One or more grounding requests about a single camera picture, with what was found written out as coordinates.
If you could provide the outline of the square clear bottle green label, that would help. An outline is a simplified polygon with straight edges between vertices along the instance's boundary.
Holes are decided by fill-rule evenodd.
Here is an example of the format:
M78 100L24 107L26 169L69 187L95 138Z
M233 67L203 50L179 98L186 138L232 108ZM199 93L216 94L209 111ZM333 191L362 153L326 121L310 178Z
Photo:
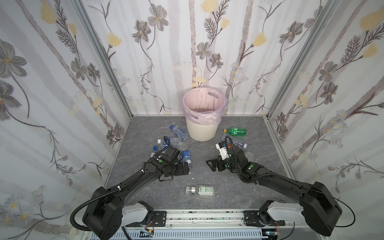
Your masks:
M186 194L202 197L215 197L216 188L208 185L186 186Z

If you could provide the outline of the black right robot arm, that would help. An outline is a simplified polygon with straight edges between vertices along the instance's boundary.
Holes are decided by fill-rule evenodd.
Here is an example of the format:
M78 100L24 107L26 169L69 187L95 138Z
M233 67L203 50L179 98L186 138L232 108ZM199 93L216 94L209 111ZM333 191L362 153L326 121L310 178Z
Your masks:
M212 172L227 171L236 175L237 184L265 187L292 200L288 204L266 200L256 215L258 225L279 221L304 223L315 233L329 237L334 229L356 223L355 211L334 197L324 184L300 182L250 161L230 136L216 143L215 149L218 155L206 161Z

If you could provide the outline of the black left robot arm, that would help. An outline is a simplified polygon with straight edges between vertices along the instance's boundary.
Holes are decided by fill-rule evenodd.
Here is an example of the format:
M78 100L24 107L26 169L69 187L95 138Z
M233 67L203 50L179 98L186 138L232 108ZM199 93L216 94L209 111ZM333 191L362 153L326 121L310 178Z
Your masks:
M108 189L100 187L90 200L75 208L70 215L71 225L81 231L93 232L101 240L110 239L121 228L123 207L140 188L161 177L189 174L188 163L179 160L181 151L169 146L142 164L140 170Z

